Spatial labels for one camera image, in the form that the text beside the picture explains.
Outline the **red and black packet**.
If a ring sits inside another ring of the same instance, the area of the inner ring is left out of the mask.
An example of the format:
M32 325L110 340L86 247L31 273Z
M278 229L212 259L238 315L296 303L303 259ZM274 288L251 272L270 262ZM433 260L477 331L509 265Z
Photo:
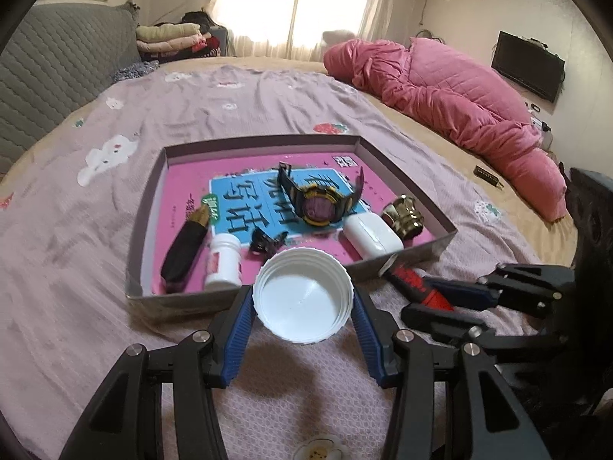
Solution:
M407 301L453 312L453 305L413 268L392 255L379 269L378 276L390 283Z

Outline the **small white pill bottle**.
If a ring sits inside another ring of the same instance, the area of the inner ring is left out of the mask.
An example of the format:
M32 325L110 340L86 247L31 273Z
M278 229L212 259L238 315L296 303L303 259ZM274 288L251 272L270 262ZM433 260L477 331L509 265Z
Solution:
M204 290L239 288L242 284L241 258L241 243L237 237L228 233L216 235L210 243Z

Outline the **white bottle cap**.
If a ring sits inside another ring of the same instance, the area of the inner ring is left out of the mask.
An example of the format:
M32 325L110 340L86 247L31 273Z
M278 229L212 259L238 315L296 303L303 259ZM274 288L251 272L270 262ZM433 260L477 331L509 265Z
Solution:
M353 307L354 287L345 267L311 247L283 250L264 264L252 287L263 325L292 344L312 345L337 334Z

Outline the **white earbuds case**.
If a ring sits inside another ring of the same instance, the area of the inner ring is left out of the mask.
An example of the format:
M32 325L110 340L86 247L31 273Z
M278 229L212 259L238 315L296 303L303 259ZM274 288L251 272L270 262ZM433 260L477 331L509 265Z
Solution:
M363 212L348 216L343 235L364 260L378 258L404 249L402 240L375 213Z

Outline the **black and yellow wristwatch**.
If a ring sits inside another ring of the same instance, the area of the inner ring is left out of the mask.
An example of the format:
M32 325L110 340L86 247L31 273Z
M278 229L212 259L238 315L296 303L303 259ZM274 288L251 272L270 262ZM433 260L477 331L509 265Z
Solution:
M361 200L364 189L364 170L354 182L350 194L343 195L331 186L311 184L298 186L291 178L292 165L280 162L277 186L286 193L294 214L311 227L327 227L339 223Z

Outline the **small black hair clip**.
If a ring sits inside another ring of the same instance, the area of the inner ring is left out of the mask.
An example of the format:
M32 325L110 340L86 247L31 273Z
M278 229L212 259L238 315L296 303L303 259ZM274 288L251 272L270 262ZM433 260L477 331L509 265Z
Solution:
M281 232L274 237L270 237L261 227L255 227L251 233L249 251L255 255L263 255L266 258L271 258L286 244L287 237L287 232Z

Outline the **small black labelled box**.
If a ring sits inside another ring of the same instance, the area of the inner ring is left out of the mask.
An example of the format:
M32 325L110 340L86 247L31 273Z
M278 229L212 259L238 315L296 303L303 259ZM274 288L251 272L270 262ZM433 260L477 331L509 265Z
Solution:
M503 183L497 176L495 176L493 173L489 172L488 170L478 165L475 166L473 173L480 180L488 183L489 185L492 185L492 187L496 187L496 188L504 187Z

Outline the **shallow grey cardboard box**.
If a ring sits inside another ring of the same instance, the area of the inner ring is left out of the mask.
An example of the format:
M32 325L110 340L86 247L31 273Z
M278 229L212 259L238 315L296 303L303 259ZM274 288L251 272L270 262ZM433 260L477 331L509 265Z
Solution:
M162 148L146 180L133 227L126 269L126 297L143 315L156 320L207 314L227 309L236 289L207 293L204 290L208 249L200 249L181 292L154 295L151 274L164 171L171 164L232 157L318 152L352 152L387 181L398 194L411 195L424 217L424 230L406 242L401 258L411 264L438 259L457 233L452 221L422 189L388 156L367 139L349 135L267 135L199 141Z

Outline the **pink and blue book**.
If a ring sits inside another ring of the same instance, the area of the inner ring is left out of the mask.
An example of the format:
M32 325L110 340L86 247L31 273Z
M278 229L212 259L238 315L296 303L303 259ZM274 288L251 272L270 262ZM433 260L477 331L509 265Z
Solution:
M318 152L232 157L171 164L164 171L155 233L151 291L166 293L161 278L165 255L191 212L207 202L212 218L207 239L230 233L241 242L241 275L245 284L256 278L262 261L248 251L254 227L274 237L288 234L287 247L306 246L324 250L344 265L362 257L342 234L341 223L316 230L296 217L287 195L276 187L280 161L293 166L292 180L299 186L322 185L343 195L352 190L360 173L365 175L362 201L356 213L380 213L398 194L374 169L352 152Z

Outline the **purple patterned bedsheet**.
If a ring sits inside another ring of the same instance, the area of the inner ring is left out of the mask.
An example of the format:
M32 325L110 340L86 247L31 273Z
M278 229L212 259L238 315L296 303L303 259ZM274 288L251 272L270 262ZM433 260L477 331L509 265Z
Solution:
M220 67L121 82L1 188L10 200L1 213L1 408L28 450L59 456L129 345L170 346L208 324L151 321L125 296L137 209L162 148L310 134L320 123L368 139L454 223L450 245L421 272L473 280L499 263L537 261L509 220L476 213L481 189L329 76ZM288 459L317 436L340 439L352 459L376 459L393 395L368 376L351 327L297 346L256 324L238 378L215 399L233 459Z

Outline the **pink quilted duvet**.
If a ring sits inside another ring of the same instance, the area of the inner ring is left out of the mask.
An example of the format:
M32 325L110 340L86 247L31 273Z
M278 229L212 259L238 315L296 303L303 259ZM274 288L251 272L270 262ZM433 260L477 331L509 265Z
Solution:
M544 220L565 215L565 180L523 98L491 67L428 38L409 46L355 38L330 47L323 63L330 76L480 156Z

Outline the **black flat television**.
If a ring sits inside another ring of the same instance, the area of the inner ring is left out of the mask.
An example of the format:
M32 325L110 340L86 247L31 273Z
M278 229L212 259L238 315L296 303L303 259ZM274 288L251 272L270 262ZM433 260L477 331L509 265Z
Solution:
M565 61L541 42L500 31L492 68L546 102L555 103L565 79Z

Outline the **stack of folded clothes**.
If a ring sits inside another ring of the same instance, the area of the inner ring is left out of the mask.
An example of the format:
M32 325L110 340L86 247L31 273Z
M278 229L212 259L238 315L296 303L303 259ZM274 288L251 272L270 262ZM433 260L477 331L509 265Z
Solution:
M179 23L138 26L136 45L144 61L160 63L227 56L229 31L205 11L190 11Z

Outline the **grey quilted headboard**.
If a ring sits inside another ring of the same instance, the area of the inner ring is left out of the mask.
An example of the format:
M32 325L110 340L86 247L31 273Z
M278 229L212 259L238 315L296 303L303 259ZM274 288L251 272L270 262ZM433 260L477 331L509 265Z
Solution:
M1 173L139 62L139 7L36 5L1 52Z

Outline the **white sheer curtains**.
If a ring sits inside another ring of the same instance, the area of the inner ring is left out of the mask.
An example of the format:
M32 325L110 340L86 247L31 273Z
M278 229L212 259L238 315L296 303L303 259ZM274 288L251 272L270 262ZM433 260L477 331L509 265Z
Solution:
M229 32L229 54L319 61L336 38L384 38L394 0L209 0Z

